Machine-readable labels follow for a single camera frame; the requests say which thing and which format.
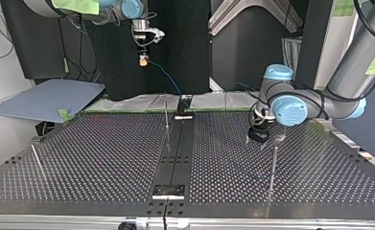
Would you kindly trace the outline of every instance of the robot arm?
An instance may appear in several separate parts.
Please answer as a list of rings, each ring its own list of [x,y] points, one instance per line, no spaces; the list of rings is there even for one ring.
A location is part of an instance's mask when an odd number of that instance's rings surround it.
[[[375,28],[375,5],[367,21]],[[254,109],[255,123],[249,136],[259,142],[266,142],[268,128],[274,121],[292,127],[307,118],[360,117],[366,106],[363,92],[375,81],[375,71],[370,69],[374,58],[375,37],[365,27],[361,27],[323,91],[295,89],[290,68],[277,64],[269,66],[264,75],[259,103]]]
[[[62,18],[76,15],[75,11],[56,9],[51,0],[24,0],[32,11],[45,17]],[[147,66],[149,63],[149,46],[158,43],[165,34],[157,28],[150,27],[150,20],[156,17],[155,12],[149,12],[148,0],[100,0],[98,15],[82,14],[82,19],[90,20],[96,25],[132,20],[131,31],[138,46],[139,63]]]

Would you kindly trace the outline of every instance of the perforated metal table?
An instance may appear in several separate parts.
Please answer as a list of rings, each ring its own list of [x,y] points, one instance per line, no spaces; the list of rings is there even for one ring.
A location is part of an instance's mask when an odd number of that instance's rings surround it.
[[[162,228],[189,219],[199,228],[284,219],[310,228],[343,219],[339,227],[375,228],[375,167],[357,152],[314,121],[275,125],[263,149],[247,129],[243,112],[195,113],[169,128],[164,114],[83,115],[0,166],[0,223],[66,217],[114,229],[132,218]],[[277,135],[286,139],[271,173]],[[156,185],[184,186],[184,197],[153,199]]]

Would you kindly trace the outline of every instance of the black panel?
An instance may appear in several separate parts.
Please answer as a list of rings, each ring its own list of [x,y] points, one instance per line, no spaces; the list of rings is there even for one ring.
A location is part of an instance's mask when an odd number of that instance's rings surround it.
[[[310,1],[295,76],[297,85],[315,86],[322,47],[330,21],[333,0]]]
[[[25,78],[64,77],[58,21],[36,14],[22,0],[1,4]]]
[[[210,46],[208,19],[210,2],[150,1],[158,16],[152,27],[166,36],[151,46],[151,60],[162,65],[175,79],[183,94],[201,94],[209,89]],[[120,27],[87,23],[93,49],[105,77],[106,91],[113,101],[143,93],[177,91],[157,67],[138,65],[130,21]]]
[[[283,63],[283,34],[267,10],[242,11],[214,37],[214,80],[225,90],[236,89],[235,82],[260,87],[266,68]]]

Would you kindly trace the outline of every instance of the blue cable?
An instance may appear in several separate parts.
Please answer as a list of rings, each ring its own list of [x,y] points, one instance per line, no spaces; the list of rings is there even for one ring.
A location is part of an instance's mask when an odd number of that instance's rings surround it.
[[[157,63],[155,63],[155,62],[153,62],[153,61],[151,61],[151,60],[149,61],[149,63],[150,63],[150,64],[153,64],[153,65],[157,66],[159,69],[161,69],[161,71],[162,71],[162,72],[163,72],[163,73],[164,73],[164,74],[170,79],[170,81],[172,82],[173,86],[175,87],[175,89],[176,89],[177,92],[178,92],[178,95],[181,96],[181,91],[180,91],[180,89],[178,88],[178,86],[177,86],[175,80],[173,80],[172,76],[171,76],[169,73],[167,73],[166,70],[164,70],[164,68],[161,67],[161,65],[159,65],[159,64],[157,64]]]

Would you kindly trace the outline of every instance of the black curtain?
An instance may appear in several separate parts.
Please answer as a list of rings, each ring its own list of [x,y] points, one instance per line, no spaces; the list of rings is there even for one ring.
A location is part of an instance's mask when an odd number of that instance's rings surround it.
[[[182,94],[202,94],[209,90],[210,6],[210,0],[149,1],[150,12],[158,13],[151,26],[166,34],[160,43],[151,45],[151,61],[160,64],[174,78]],[[130,23],[124,21],[120,27],[86,23],[110,99],[121,101],[145,93],[178,94],[159,68],[139,66]]]

